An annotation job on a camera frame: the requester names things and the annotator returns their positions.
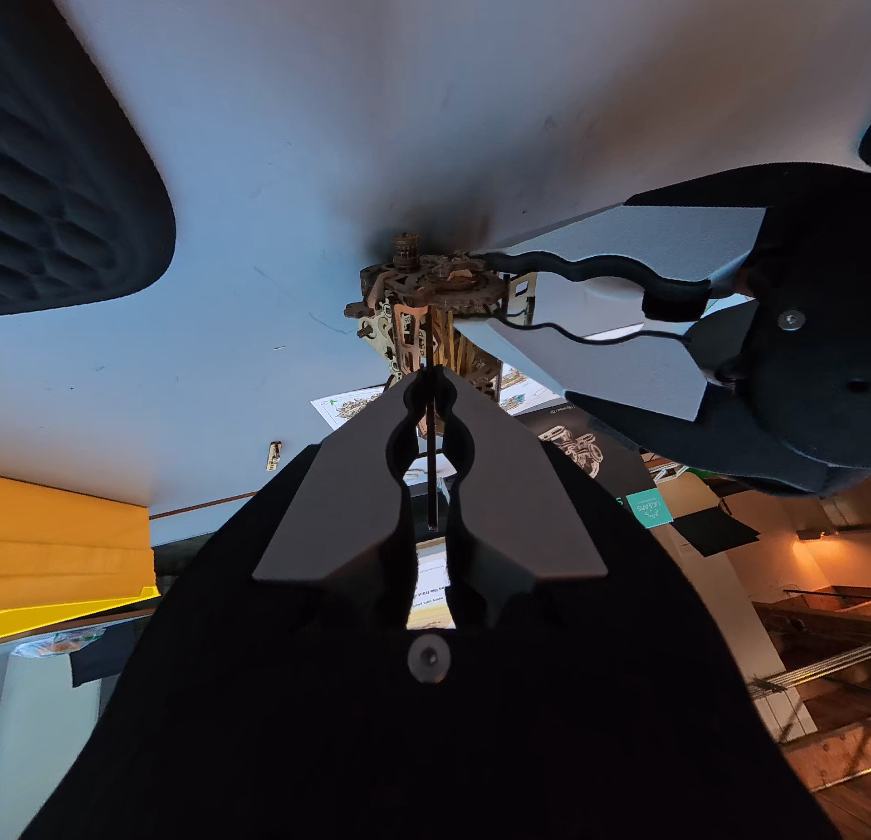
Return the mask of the white printed sheet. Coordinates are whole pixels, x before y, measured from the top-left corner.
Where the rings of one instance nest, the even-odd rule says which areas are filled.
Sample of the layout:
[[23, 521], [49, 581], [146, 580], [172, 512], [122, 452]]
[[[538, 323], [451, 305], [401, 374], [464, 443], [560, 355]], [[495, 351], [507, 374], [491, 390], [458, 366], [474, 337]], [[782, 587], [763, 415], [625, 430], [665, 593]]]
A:
[[447, 602], [450, 585], [447, 548], [443, 537], [421, 542], [417, 551], [416, 591], [409, 610], [408, 630], [453, 629], [455, 623]]

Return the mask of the black padded wrist rest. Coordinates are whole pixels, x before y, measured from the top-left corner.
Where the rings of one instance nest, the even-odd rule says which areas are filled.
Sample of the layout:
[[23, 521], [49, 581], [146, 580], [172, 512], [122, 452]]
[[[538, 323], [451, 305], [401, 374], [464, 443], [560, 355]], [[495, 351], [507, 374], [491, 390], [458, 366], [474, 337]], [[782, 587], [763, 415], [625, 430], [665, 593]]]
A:
[[166, 186], [53, 0], [1, 0], [1, 314], [127, 297], [167, 271]]

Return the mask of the yellow box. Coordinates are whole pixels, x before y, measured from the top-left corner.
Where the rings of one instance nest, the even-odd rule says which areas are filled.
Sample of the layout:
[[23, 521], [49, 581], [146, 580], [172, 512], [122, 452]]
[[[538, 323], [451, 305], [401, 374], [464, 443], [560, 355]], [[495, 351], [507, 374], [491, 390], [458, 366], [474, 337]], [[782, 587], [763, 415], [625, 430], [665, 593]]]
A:
[[147, 508], [1, 478], [1, 636], [158, 597]]

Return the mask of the wooden mechanical model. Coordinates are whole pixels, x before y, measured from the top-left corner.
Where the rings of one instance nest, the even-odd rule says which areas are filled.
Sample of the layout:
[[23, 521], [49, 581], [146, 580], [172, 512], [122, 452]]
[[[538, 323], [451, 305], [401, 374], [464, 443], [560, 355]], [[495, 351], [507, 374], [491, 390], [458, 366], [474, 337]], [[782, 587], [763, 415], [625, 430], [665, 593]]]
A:
[[460, 329], [462, 321], [494, 317], [530, 325], [537, 275], [497, 272], [463, 252], [422, 255], [418, 240], [413, 233], [394, 236], [390, 261], [361, 270], [362, 294], [344, 308], [357, 336], [387, 363], [384, 389], [425, 367], [431, 355], [436, 366], [451, 369], [515, 416], [555, 399]]

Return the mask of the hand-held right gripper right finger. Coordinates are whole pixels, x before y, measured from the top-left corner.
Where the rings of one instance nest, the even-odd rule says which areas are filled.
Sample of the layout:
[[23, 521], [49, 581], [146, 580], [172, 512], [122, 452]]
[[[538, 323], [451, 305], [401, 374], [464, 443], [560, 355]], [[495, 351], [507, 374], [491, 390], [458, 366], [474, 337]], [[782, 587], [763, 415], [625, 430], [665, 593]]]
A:
[[518, 595], [608, 569], [543, 443], [447, 368], [435, 369], [442, 452], [455, 468], [445, 546], [455, 624], [496, 624]]

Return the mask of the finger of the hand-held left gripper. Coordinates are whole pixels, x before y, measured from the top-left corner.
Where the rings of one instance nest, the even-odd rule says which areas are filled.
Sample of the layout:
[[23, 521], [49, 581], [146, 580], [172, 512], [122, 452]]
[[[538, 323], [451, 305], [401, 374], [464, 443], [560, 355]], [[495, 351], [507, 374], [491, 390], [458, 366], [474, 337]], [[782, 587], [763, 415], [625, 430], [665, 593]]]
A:
[[[545, 251], [570, 263], [620, 256], [649, 266], [663, 278], [708, 279], [719, 291], [732, 282], [753, 249], [766, 212], [752, 207], [620, 204], [475, 255]], [[615, 276], [572, 282], [541, 272], [535, 296], [534, 323], [647, 323], [641, 286]]]
[[681, 335], [646, 331], [637, 319], [543, 310], [530, 325], [488, 317], [461, 320], [458, 329], [485, 352], [563, 396], [576, 392], [693, 421], [708, 387]]

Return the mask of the black model kit box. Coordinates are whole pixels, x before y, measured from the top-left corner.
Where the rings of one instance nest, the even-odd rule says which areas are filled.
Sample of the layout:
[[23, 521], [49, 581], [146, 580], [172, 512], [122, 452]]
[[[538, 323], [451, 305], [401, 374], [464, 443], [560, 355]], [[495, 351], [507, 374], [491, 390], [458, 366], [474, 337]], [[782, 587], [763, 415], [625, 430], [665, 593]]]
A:
[[539, 440], [556, 446], [647, 529], [673, 523], [637, 447], [586, 411], [561, 402], [529, 410], [518, 420]]

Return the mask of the illustrated instruction booklet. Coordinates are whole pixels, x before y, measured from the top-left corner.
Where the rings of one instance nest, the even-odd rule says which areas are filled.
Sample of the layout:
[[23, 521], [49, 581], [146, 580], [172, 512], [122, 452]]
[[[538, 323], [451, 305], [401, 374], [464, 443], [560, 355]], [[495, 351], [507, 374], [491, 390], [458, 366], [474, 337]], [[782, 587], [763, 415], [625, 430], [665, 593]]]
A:
[[[328, 425], [336, 430], [352, 419], [371, 401], [380, 397], [385, 384], [354, 391], [335, 393], [311, 400], [312, 407]], [[499, 405], [506, 412], [517, 416], [528, 410], [547, 406], [561, 400], [561, 396], [539, 382], [522, 374], [517, 368], [504, 369], [500, 387]]]

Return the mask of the thin dark wooden strip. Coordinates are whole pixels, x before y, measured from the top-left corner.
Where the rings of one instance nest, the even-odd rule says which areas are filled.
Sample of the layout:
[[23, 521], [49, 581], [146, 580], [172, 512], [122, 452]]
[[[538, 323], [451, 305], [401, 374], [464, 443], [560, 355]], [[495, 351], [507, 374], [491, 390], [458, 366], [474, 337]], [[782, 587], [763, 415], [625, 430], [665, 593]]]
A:
[[429, 307], [424, 324], [425, 351], [425, 392], [426, 406], [424, 423], [426, 427], [427, 454], [427, 500], [428, 528], [430, 532], [439, 530], [438, 485], [437, 485], [437, 436], [435, 407], [435, 360], [434, 360], [434, 319], [433, 308]]

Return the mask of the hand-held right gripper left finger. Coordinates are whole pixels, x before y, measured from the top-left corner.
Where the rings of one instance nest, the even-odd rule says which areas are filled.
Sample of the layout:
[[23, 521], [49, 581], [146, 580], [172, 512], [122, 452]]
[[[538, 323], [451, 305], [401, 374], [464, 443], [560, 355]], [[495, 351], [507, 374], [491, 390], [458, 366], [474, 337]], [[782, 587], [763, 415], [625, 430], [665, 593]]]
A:
[[414, 517], [404, 476], [419, 455], [425, 370], [408, 375], [321, 443], [254, 581], [320, 589], [369, 624], [406, 624], [416, 591]]

